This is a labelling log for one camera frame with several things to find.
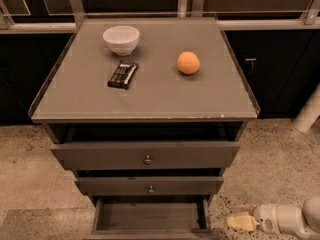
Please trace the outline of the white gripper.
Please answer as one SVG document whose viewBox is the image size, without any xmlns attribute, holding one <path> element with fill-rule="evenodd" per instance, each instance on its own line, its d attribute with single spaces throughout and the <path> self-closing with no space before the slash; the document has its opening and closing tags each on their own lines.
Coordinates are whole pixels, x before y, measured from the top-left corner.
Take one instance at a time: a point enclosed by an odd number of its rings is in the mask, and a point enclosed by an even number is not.
<svg viewBox="0 0 320 240">
<path fill-rule="evenodd" d="M 296 206 L 262 204 L 256 207 L 255 204 L 246 204 L 234 206 L 233 212 L 254 215 L 228 216 L 227 225 L 233 228 L 254 231 L 258 227 L 264 233 L 275 235 L 301 235 L 305 229 L 302 210 Z"/>
</svg>

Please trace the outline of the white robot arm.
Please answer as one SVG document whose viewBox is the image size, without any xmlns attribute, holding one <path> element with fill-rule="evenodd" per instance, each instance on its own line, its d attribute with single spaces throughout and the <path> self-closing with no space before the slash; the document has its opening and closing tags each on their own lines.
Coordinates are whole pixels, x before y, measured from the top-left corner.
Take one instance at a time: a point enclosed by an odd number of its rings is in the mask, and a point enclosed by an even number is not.
<svg viewBox="0 0 320 240">
<path fill-rule="evenodd" d="M 226 224 L 246 231 L 258 229 L 299 240 L 320 240 L 320 198 L 308 198 L 301 207 L 271 203 L 235 206 Z"/>
</svg>

